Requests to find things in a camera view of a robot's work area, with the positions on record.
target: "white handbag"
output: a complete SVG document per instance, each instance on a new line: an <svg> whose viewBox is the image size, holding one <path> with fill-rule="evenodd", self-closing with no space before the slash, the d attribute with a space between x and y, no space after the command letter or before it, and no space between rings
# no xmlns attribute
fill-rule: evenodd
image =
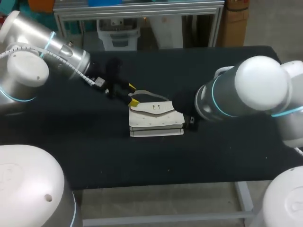
<svg viewBox="0 0 303 227"><path fill-rule="evenodd" d="M183 135L183 114L177 112L171 101L139 103L129 109L131 137Z"/></svg>

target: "black table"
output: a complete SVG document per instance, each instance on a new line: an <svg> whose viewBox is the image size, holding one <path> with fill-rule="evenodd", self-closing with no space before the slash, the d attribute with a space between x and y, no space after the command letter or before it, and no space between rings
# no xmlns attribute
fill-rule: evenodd
<svg viewBox="0 0 303 227"><path fill-rule="evenodd" d="M103 52L124 61L122 77L138 89L172 98L197 87L216 69L255 55L278 60L265 46ZM0 144L28 144L51 153L73 189L133 185L270 180L303 165L283 145L270 116L201 122L183 136L130 138L128 108L83 85L52 75L24 114L0 118Z"/></svg>

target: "bag strap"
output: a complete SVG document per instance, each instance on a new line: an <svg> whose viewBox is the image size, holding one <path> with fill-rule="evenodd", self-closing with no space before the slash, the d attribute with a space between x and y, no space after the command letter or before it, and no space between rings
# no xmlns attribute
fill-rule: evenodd
<svg viewBox="0 0 303 227"><path fill-rule="evenodd" d="M156 97L156 98L161 98L165 101L170 101L168 98L164 97L164 96L160 96L157 94L154 94L152 92L146 91L146 90L136 90L134 93L130 93L129 96L135 96L135 95L148 95L148 96L152 96L152 97Z"/></svg>

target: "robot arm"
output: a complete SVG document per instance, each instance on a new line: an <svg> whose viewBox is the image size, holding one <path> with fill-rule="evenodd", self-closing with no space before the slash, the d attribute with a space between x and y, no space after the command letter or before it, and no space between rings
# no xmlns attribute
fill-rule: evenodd
<svg viewBox="0 0 303 227"><path fill-rule="evenodd" d="M234 67L219 69L212 81L195 92L190 115L220 121L265 112L275 118L287 146L301 147L302 85L303 62L280 65L269 57L252 57ZM176 110L188 114L178 102L173 100Z"/></svg>
<svg viewBox="0 0 303 227"><path fill-rule="evenodd" d="M0 58L8 56L7 69L0 77L0 114L22 112L36 97L49 75L49 68L67 78L83 78L90 86L109 98L127 105L138 105L128 95L115 91L114 84L133 93L136 89L119 78L121 61L107 62L105 73L90 60L90 54L61 39L47 27L13 11L0 30L0 42L7 46Z"/></svg>

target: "cable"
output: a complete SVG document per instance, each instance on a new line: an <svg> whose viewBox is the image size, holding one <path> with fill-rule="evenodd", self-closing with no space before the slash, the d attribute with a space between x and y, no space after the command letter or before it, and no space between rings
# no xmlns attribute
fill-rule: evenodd
<svg viewBox="0 0 303 227"><path fill-rule="evenodd" d="M95 85L95 82L91 79L89 79L88 77L86 77L83 73L81 73L78 69L76 69L73 65L71 65L70 63L68 63L65 59L63 59L62 57L48 51L48 50L44 50L42 48L36 47L36 46L31 46L28 44L24 44L24 43L15 43L16 45L23 45L20 47L15 47L12 48L8 51L3 52L2 54L0 54L0 59L4 58L14 52L17 51L29 51L29 50L35 50L35 51L39 51L41 53L43 53L44 55L50 55L52 57L54 57L55 59L57 59L58 61L62 62L63 64L67 65L69 68L71 68L74 72L76 72L81 78L83 78L90 86Z"/></svg>
<svg viewBox="0 0 303 227"><path fill-rule="evenodd" d="M294 148L296 152L298 152L299 155L303 156L303 151L301 151L299 148Z"/></svg>

